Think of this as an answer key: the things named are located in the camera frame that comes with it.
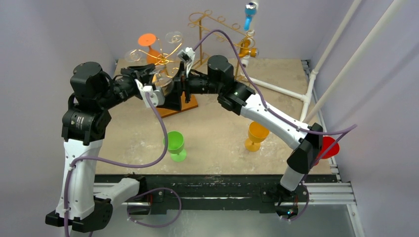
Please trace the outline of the orange plastic goblet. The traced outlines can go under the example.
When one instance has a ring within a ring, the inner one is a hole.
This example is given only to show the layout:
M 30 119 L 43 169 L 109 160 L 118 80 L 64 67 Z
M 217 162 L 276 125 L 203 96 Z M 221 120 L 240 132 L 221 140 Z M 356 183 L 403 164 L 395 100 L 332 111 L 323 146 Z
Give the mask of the orange plastic goblet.
M 148 64 L 161 64 L 161 53 L 152 48 L 152 45 L 157 41 L 157 37 L 152 33 L 145 33 L 138 38 L 138 44 L 142 47 L 147 47 L 146 62 Z

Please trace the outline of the tall clear flute glass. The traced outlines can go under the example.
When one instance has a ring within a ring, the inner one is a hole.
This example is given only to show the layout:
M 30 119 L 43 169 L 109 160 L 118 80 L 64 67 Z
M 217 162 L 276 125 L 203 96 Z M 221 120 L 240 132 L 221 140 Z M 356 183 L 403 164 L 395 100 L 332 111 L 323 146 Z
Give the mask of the tall clear flute glass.
M 138 62 L 141 60 L 142 58 L 142 51 L 140 49 L 133 49 L 133 50 L 129 50 L 124 58 L 127 62 L 133 63 L 133 62 Z

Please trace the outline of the gold scroll glass rack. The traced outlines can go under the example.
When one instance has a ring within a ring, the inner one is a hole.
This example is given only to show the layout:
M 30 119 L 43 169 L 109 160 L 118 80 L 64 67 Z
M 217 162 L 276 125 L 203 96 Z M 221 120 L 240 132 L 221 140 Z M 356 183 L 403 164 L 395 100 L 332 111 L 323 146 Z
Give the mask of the gold scroll glass rack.
M 162 49 L 162 43 L 160 41 L 160 39 L 157 37 L 157 41 L 152 45 L 152 48 L 154 50 L 157 50 L 161 53 L 162 59 L 161 59 L 161 64 L 160 65 L 164 65 L 166 67 L 166 75 L 169 76 L 170 78 L 172 78 L 175 74 L 175 71 L 177 70 L 176 67 L 170 68 L 169 66 L 171 64 L 176 63 L 177 61 L 174 59 L 171 59 L 171 56 L 174 55 L 174 53 L 176 53 L 180 47 L 183 44 L 183 41 L 181 43 L 176 43 L 177 47 L 171 52 L 171 53 L 164 53 L 163 49 Z M 143 55 L 145 55 L 146 57 L 146 51 L 141 50 Z

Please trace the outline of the clear glass front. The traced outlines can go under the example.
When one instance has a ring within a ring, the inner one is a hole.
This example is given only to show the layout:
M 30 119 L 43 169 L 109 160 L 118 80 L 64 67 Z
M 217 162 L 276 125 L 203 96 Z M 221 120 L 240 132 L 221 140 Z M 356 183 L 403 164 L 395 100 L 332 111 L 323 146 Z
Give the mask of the clear glass front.
M 183 35 L 179 31 L 168 32 L 165 39 L 170 44 L 181 43 L 183 41 Z

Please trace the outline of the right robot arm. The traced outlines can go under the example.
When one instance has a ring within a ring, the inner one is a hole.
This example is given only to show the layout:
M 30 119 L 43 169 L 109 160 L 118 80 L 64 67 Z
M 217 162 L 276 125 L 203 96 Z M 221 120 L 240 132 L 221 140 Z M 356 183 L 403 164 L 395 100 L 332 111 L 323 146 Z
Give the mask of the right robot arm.
M 175 111 L 182 109 L 182 95 L 188 103 L 192 94 L 216 94 L 224 109 L 257 122 L 282 139 L 292 149 L 277 188 L 279 198 L 284 201 L 296 196 L 297 186 L 322 149 L 321 125 L 299 122 L 269 105 L 261 93 L 234 79 L 234 67 L 222 55 L 209 58 L 205 74 L 195 70 L 188 73 L 185 63 L 181 62 L 169 85 L 158 86 L 157 90 L 156 105 Z

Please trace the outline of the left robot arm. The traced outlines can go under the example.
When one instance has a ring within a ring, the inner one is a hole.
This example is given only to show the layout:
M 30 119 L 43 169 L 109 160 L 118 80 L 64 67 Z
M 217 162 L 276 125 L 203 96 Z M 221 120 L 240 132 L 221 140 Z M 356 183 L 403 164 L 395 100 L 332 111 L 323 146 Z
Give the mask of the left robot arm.
M 96 62 L 85 62 L 73 70 L 70 84 L 73 93 L 62 118 L 65 167 L 62 191 L 54 211 L 46 215 L 48 225 L 70 232 L 86 233 L 104 229 L 114 209 L 132 198 L 141 202 L 147 197 L 146 180 L 129 174 L 104 191 L 94 193 L 96 163 L 111 121 L 109 110 L 132 97 L 140 98 L 144 84 L 152 80 L 154 64 L 121 70 L 112 78 Z

